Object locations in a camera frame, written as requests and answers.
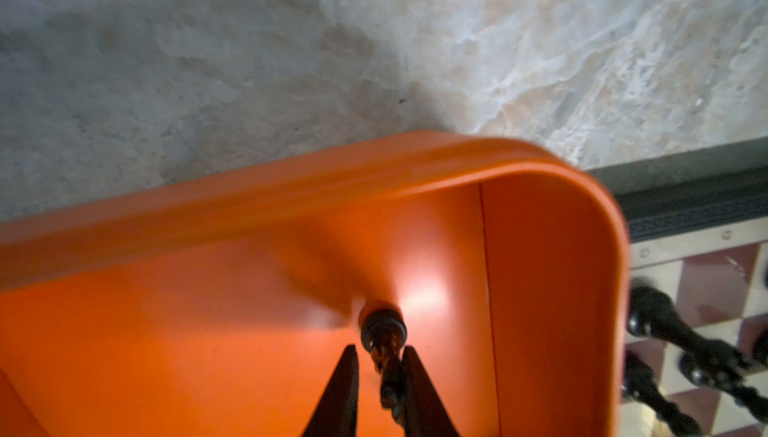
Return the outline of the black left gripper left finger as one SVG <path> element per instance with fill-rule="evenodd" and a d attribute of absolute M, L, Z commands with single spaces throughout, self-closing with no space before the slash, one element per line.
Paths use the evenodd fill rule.
<path fill-rule="evenodd" d="M 347 345 L 302 437 L 355 437 L 359 398 L 359 359 Z"/>

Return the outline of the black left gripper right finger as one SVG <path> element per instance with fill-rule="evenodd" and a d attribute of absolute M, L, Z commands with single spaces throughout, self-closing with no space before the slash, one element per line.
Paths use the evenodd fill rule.
<path fill-rule="evenodd" d="M 403 428 L 406 437 L 458 437 L 443 403 L 416 350 L 406 346 L 402 364 L 405 371 Z"/>

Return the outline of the black chess piece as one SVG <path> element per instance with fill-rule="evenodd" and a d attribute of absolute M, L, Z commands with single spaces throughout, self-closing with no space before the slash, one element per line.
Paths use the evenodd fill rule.
<path fill-rule="evenodd" d="M 406 392 L 401 351 L 407 341 L 407 328 L 401 313 L 386 303 L 361 313 L 361 343 L 370 354 L 380 377 L 379 400 L 393 420 L 404 426 L 403 398 Z"/>

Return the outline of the orange plastic tray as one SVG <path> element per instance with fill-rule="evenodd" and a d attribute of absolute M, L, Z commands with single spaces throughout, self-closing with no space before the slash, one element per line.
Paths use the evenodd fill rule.
<path fill-rule="evenodd" d="M 1 228 L 5 436 L 298 436 L 402 316 L 464 436 L 613 436 L 629 240 L 592 177 L 519 140 L 418 131 Z"/>

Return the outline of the brown cream chessboard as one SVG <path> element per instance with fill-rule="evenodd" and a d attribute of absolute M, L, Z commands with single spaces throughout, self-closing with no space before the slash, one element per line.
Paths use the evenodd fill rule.
<path fill-rule="evenodd" d="M 630 229 L 623 436 L 767 432 L 767 142 L 599 168 Z"/>

